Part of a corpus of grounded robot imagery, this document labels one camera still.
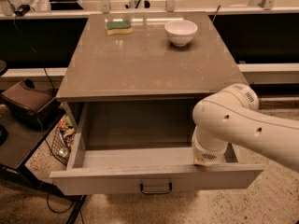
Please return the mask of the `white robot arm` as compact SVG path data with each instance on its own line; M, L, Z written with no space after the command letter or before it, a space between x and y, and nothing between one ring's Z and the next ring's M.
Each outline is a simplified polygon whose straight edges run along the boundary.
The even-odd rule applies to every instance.
M298 172L299 121L262 114L258 107L256 93L244 84L197 103L192 111L193 163L211 165L234 144Z

